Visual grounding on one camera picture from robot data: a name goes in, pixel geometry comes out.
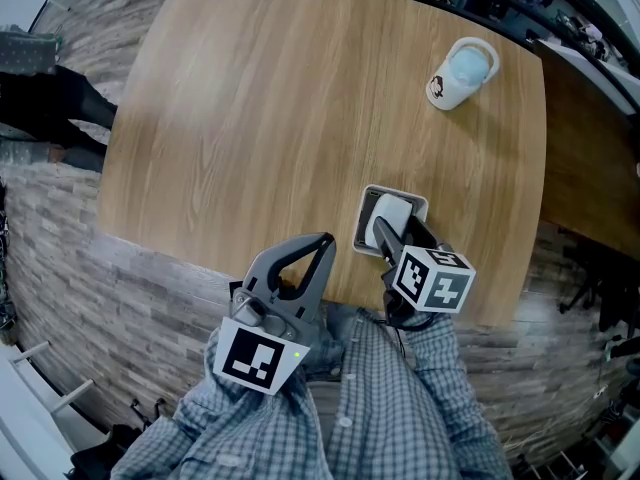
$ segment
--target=wooden floor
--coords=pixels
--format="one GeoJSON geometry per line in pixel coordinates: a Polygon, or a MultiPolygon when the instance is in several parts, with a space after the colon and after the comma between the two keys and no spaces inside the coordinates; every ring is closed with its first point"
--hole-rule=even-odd
{"type": "MultiPolygon", "coordinates": [[[[140,40],[162,0],[66,0],[36,30],[63,26],[61,63],[118,100],[140,40]]],[[[61,390],[92,378],[78,407],[105,428],[137,424],[128,404],[171,413],[202,377],[207,337],[227,311],[227,281],[205,269],[95,231],[99,176],[66,166],[3,167],[11,244],[7,269],[20,342],[50,340],[35,364],[61,390]]],[[[534,463],[577,441],[625,379],[602,364],[597,308],[560,315],[582,274],[562,257],[570,239],[541,225],[525,290],[506,329],[456,325],[469,378],[508,456],[534,463]],[[593,394],[608,385],[607,395],[593,394]]]]}

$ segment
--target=plaid shirt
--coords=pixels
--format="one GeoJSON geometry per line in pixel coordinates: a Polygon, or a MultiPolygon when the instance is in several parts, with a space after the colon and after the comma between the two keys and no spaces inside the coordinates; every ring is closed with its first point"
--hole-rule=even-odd
{"type": "Polygon", "coordinates": [[[111,478],[511,478],[458,358],[450,317],[439,314],[426,330],[407,333],[412,370],[374,317],[353,311],[332,332],[344,354],[326,449],[309,375],[299,368],[275,396],[214,376],[216,330],[205,379],[172,419],[161,418],[138,438],[111,478]]]}

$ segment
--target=checkered sleeve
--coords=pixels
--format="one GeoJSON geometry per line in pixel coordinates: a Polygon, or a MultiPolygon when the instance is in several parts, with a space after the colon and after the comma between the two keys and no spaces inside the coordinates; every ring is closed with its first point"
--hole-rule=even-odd
{"type": "Polygon", "coordinates": [[[178,402],[173,418],[160,418],[136,439],[112,470],[112,479],[169,479],[207,426],[232,408],[246,388],[213,375],[217,344],[218,329],[205,350],[205,378],[178,402]]]}
{"type": "Polygon", "coordinates": [[[131,445],[111,470],[111,479],[168,479],[192,444],[174,420],[162,417],[131,445]]]}
{"type": "Polygon", "coordinates": [[[440,313],[427,329],[408,332],[407,339],[416,355],[415,373],[447,427],[460,474],[475,479],[511,478],[497,434],[484,418],[459,358],[451,317],[440,313]]]}

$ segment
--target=white mug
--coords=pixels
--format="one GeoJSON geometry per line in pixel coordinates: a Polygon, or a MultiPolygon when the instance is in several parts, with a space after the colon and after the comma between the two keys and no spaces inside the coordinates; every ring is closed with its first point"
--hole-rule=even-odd
{"type": "Polygon", "coordinates": [[[427,83],[427,98],[441,110],[451,110],[486,84],[500,69],[500,57],[495,48],[477,37],[458,39],[447,53],[435,74],[427,83]],[[491,55],[492,66],[484,52],[491,55]]]}

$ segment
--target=cartoon character print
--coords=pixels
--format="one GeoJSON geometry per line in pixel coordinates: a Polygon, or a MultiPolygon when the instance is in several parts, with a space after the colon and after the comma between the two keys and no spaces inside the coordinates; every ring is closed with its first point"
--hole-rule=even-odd
{"type": "Polygon", "coordinates": [[[434,98],[442,98],[444,84],[442,83],[442,77],[440,75],[436,75],[431,79],[431,82],[429,82],[429,89],[431,90],[431,94],[434,98]]]}

